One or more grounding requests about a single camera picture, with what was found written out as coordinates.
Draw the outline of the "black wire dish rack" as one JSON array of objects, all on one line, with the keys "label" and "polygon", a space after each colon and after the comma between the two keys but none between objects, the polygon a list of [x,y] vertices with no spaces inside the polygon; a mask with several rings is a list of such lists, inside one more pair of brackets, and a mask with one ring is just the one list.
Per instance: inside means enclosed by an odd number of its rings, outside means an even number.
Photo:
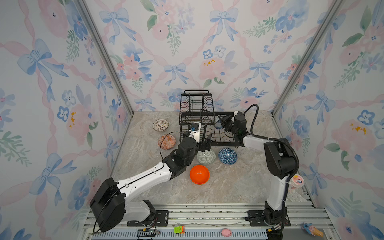
[{"label": "black wire dish rack", "polygon": [[200,139],[205,139],[212,134],[213,147],[240,147],[243,145],[243,137],[248,134],[247,120],[243,112],[235,116],[237,132],[225,132],[215,129],[216,116],[231,116],[234,112],[218,112],[214,108],[213,96],[208,90],[185,90],[181,94],[179,124],[181,129],[180,139],[183,133],[190,130],[193,122],[201,123]]}]

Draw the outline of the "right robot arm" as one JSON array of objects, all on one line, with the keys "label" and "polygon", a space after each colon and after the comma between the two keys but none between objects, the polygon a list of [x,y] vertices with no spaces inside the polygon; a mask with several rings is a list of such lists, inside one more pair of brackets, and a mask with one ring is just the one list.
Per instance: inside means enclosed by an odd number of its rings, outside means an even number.
[{"label": "right robot arm", "polygon": [[259,136],[247,130],[245,114],[234,112],[232,115],[219,116],[224,131],[231,133],[237,147],[263,152],[267,168],[272,175],[269,196],[265,202],[262,217],[247,218],[248,221],[262,220],[273,230],[282,230],[287,220],[287,196],[290,180],[298,172],[299,158],[288,140]]}]

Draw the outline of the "red patterned bowl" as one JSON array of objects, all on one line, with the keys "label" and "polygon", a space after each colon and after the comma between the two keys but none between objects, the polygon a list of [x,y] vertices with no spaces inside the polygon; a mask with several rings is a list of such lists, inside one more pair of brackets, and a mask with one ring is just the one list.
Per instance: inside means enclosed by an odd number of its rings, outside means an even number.
[{"label": "red patterned bowl", "polygon": [[176,138],[169,134],[163,135],[158,140],[158,146],[163,150],[170,150],[176,145]]}]

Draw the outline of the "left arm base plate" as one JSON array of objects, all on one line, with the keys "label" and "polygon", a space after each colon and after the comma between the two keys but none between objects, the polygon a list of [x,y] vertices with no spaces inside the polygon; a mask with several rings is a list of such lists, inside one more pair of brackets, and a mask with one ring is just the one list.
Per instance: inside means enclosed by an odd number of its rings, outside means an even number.
[{"label": "left arm base plate", "polygon": [[148,219],[143,222],[138,221],[128,221],[128,227],[167,227],[169,222],[169,211],[167,210],[158,210],[154,215],[150,215]]}]

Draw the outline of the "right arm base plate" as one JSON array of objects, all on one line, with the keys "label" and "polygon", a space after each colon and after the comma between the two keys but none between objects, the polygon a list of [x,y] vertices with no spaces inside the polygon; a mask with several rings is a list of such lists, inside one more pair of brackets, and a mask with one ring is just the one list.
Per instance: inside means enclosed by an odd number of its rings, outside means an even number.
[{"label": "right arm base plate", "polygon": [[283,211],[247,211],[245,221],[250,222],[251,227],[273,227],[284,222],[285,227],[290,227],[291,222],[287,213],[283,219]]}]

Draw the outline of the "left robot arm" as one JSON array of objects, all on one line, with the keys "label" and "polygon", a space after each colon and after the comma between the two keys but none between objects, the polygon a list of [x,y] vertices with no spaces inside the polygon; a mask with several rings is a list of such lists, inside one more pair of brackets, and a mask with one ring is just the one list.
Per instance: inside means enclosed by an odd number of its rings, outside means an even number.
[{"label": "left robot arm", "polygon": [[208,136],[197,141],[195,137],[184,137],[176,150],[151,169],[124,180],[108,178],[103,181],[90,202],[96,218],[94,226],[99,228],[93,232],[107,232],[122,221],[144,225],[154,222],[157,211],[151,202],[132,200],[142,192],[184,173],[198,152],[211,148],[211,138]]}]

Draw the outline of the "blue floral bowl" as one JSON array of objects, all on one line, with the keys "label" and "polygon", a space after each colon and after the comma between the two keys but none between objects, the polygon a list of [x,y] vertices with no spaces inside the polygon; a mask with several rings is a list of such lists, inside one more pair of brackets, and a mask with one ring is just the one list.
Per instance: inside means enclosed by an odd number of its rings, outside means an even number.
[{"label": "blue floral bowl", "polygon": [[221,117],[222,117],[222,116],[216,116],[216,121],[215,121],[215,125],[214,125],[214,127],[215,127],[215,129],[217,129],[217,130],[221,130],[221,129],[224,128],[223,125],[222,125]]}]

